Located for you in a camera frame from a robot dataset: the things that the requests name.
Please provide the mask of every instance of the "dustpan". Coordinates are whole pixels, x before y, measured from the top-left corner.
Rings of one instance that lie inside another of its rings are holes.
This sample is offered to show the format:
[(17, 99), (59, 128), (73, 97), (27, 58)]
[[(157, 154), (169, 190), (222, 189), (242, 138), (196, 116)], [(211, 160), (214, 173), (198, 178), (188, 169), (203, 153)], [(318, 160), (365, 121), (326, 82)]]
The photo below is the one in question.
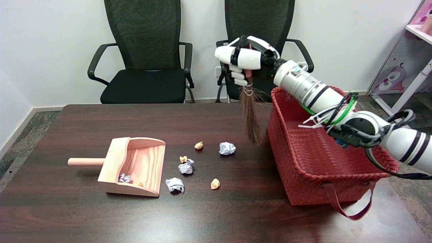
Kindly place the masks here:
[[(69, 166), (102, 166), (99, 185), (111, 193), (159, 197), (165, 142), (148, 137), (112, 140), (106, 158), (70, 158)], [(119, 182), (121, 174), (129, 183)]]

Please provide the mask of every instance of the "basket strap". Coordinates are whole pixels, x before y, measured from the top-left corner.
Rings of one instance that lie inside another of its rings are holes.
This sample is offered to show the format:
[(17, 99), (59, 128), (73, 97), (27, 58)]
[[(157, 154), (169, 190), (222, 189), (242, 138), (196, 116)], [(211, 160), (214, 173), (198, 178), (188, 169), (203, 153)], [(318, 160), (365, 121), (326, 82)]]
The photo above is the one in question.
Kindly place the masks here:
[(336, 211), (338, 211), (340, 214), (342, 214), (343, 216), (345, 216), (345, 217), (347, 217), (353, 221), (357, 221), (357, 220), (360, 220), (363, 216), (365, 216), (366, 213), (369, 211), (369, 209), (372, 206), (372, 196), (374, 195), (374, 188), (375, 188), (376, 181), (369, 181), (369, 182), (370, 182), (369, 185), (370, 185), (370, 190), (371, 190), (371, 197), (369, 199), (369, 203), (366, 205), (366, 207), (363, 210), (361, 210), (359, 213), (352, 215), (352, 216), (347, 215), (343, 211), (343, 209), (341, 208), (341, 206), (339, 204), (339, 199), (337, 198), (336, 191), (335, 191), (332, 183), (325, 183), (324, 189), (325, 189), (327, 196), (330, 200), (330, 204), (333, 206), (333, 208)]

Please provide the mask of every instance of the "small hand broom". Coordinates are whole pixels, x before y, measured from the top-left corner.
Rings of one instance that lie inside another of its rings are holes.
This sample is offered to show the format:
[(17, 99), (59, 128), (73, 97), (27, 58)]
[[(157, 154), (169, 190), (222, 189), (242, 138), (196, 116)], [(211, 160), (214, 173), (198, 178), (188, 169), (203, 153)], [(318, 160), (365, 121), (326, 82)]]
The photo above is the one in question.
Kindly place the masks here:
[(252, 86), (252, 70), (244, 70), (244, 73), (248, 84), (241, 90), (240, 109), (244, 117), (245, 135), (252, 144), (259, 144), (261, 142), (260, 125), (255, 110), (258, 95)]

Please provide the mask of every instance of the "red basket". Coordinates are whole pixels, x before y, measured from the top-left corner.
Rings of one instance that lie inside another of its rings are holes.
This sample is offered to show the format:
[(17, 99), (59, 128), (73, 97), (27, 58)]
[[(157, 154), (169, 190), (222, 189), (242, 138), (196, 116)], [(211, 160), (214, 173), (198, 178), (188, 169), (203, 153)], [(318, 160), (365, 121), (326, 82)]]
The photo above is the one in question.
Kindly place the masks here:
[[(332, 88), (344, 95), (342, 90)], [(373, 192), (376, 181), (390, 176), (369, 162), (364, 149), (343, 149), (323, 128), (299, 128), (310, 115), (285, 90), (273, 89), (271, 98), (273, 109), (267, 131), (291, 205), (331, 203), (347, 216), (339, 202), (359, 200), (367, 190)], [(397, 161), (381, 147), (372, 150), (384, 168), (399, 170)], [(358, 215), (347, 217), (360, 219), (370, 204)]]

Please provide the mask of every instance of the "robot finger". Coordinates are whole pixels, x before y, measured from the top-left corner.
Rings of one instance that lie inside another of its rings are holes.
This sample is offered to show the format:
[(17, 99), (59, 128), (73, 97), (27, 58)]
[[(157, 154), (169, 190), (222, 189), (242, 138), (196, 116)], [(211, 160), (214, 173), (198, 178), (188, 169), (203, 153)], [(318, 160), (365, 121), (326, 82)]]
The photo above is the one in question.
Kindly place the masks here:
[(248, 82), (246, 80), (240, 80), (240, 79), (234, 79), (234, 84), (240, 85), (240, 86), (246, 86)]
[(237, 73), (237, 72), (234, 72), (234, 71), (231, 73), (231, 77), (233, 77), (235, 79), (238, 79), (238, 80), (245, 79), (245, 76), (243, 74)]
[(230, 69), (232, 72), (236, 72), (236, 73), (241, 73), (241, 72), (243, 72), (243, 69), (237, 67), (236, 65), (230, 65), (230, 66), (229, 66), (229, 69)]

